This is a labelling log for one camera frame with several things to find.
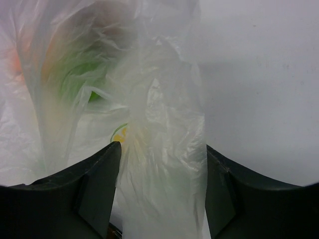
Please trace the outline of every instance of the plastic bag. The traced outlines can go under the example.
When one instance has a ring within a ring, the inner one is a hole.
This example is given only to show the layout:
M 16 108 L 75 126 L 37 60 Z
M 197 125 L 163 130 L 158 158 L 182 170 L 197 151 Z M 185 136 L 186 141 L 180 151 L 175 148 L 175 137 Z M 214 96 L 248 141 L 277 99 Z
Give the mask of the plastic bag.
M 1 24 L 0 143 L 17 147 L 1 148 L 0 183 L 23 170 L 31 183 L 120 141 L 124 238 L 201 238 L 206 144 L 188 42 L 198 12 L 197 0 L 14 5 Z

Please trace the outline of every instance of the black plastic part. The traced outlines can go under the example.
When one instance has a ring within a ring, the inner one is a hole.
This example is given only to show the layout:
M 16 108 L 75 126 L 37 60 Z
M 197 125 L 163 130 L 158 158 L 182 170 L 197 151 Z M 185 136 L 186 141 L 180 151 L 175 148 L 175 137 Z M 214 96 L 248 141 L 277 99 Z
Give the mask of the black plastic part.
M 105 239 L 120 159 L 115 142 L 31 185 L 0 187 L 0 238 Z
M 283 183 L 207 149 L 212 239 L 319 239 L 319 183 Z

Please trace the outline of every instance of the crumpled plastic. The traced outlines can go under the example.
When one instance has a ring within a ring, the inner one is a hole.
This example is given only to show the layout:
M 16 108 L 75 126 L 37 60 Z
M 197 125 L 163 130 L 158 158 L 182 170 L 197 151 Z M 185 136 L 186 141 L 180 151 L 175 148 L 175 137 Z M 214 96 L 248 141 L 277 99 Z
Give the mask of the crumpled plastic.
M 22 0 L 0 24 L 0 183 L 122 143 L 125 239 L 201 238 L 207 177 L 197 0 Z

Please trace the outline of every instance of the white surface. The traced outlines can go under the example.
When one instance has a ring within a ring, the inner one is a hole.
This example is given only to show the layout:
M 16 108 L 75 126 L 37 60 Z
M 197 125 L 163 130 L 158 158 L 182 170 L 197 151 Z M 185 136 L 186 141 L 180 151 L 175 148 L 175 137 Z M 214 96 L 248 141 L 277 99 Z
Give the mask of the white surface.
M 201 5 L 208 144 L 269 177 L 319 181 L 319 1 Z

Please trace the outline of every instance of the white plastic bag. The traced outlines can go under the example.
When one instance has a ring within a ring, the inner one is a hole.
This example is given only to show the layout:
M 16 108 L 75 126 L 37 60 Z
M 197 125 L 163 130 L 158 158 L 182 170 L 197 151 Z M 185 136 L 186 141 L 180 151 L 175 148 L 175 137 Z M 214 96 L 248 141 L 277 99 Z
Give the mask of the white plastic bag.
M 0 143 L 24 146 L 1 148 L 0 183 L 14 168 L 30 183 L 121 141 L 124 238 L 201 238 L 204 114 L 188 58 L 197 17 L 197 0 L 14 5 L 1 31 Z

